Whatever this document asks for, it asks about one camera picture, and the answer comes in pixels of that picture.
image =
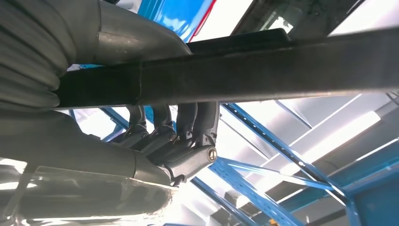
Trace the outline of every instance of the blue car panel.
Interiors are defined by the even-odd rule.
[[[176,32],[188,42],[194,35],[213,0],[143,0],[139,15]]]

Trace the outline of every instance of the red stripe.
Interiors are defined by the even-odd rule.
[[[215,2],[216,2],[216,0],[212,0],[211,4],[209,5],[209,8],[208,8],[207,12],[205,13],[204,17],[203,17],[203,18],[201,19],[201,21],[199,22],[199,25],[198,25],[197,28],[195,29],[193,35],[190,37],[190,39],[189,39],[188,42],[190,42],[190,41],[194,38],[194,36],[196,36],[196,35],[200,32],[202,26],[203,26],[203,25],[205,24],[205,22],[207,21],[208,16],[209,16],[209,14],[210,14],[211,11],[212,11],[212,8],[213,8],[213,5],[215,4]]]

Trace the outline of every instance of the bolt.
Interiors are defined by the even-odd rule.
[[[176,135],[171,135],[170,137],[169,137],[169,141],[173,141],[174,139],[176,138]]]
[[[208,159],[209,159],[209,161],[214,162],[216,160],[216,157],[217,157],[216,149],[211,148],[208,151]]]

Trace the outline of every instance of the black metal beam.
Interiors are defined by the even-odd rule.
[[[348,95],[399,89],[399,29],[68,72],[61,108]]]

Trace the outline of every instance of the blue steel beam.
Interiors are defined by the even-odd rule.
[[[110,133],[108,136],[104,137],[103,141],[108,142],[108,141],[114,139],[122,131],[123,131],[123,128],[120,125],[115,125],[113,132]]]
[[[257,191],[250,182],[223,160],[218,159],[209,168],[230,184],[233,189],[246,196],[263,213],[276,220],[281,226],[303,226],[302,222],[292,216],[291,213],[282,208],[268,195]]]
[[[129,122],[112,108],[100,108],[100,110],[103,111],[106,115],[108,115],[111,118],[111,120],[118,126],[124,129],[129,128]]]
[[[251,115],[245,112],[237,104],[222,104],[222,106],[232,113],[238,120],[244,123],[248,128],[250,128],[254,133],[256,133],[260,138],[262,138],[266,143],[270,144],[274,149],[277,150],[283,157],[289,161],[295,163],[301,171],[306,174],[310,179],[328,183],[334,189],[333,191],[325,190],[333,198],[335,198],[342,205],[347,206],[348,214],[352,215],[351,225],[360,226],[360,219],[356,212],[356,208],[352,205],[352,200],[348,198],[345,191],[326,175],[320,172],[312,164],[307,163],[305,160],[294,152],[287,144],[275,136],[271,131],[266,129],[262,124],[255,120]]]
[[[70,109],[68,111],[69,111],[69,115],[73,118],[73,120],[76,121],[76,116],[75,116],[75,112],[73,111],[73,109]]]
[[[308,180],[306,178],[302,178],[302,177],[297,177],[297,176],[290,176],[290,175],[284,175],[281,174],[278,171],[275,170],[271,170],[271,169],[266,169],[266,168],[262,168],[259,166],[254,166],[251,164],[247,164],[247,163],[243,163],[243,162],[239,162],[239,161],[235,161],[235,160],[231,160],[231,159],[225,159],[222,157],[219,157],[218,159],[222,159],[225,163],[227,163],[229,166],[237,169],[237,170],[241,170],[241,171],[245,171],[245,172],[251,172],[251,173],[256,173],[259,175],[263,175],[263,176],[270,176],[270,175],[276,175],[278,176],[280,179],[290,182],[290,183],[294,183],[294,184],[299,184],[299,185],[305,185],[305,186],[309,186],[309,187],[315,187],[315,188],[320,188],[323,190],[333,190],[333,188],[326,183],[322,183],[322,182],[318,182],[318,181],[313,181],[313,180]]]
[[[399,164],[398,150],[399,142],[395,142],[367,158],[342,168],[338,172],[332,174],[330,178],[341,187],[346,188],[354,182],[367,178],[384,169],[390,169],[395,164]],[[280,205],[288,211],[293,212],[323,198],[325,195],[326,193],[320,189],[308,188],[281,202]],[[255,222],[267,222],[270,218],[264,214],[258,214],[254,216],[253,219]]]
[[[214,200],[217,204],[219,204],[223,209],[233,215],[238,221],[241,222],[242,225],[248,226],[257,226],[251,218],[249,218],[245,213],[237,209],[233,204],[219,195],[216,191],[214,191],[211,187],[205,184],[202,180],[195,177],[191,180],[191,182],[204,194],[209,196],[212,200]]]

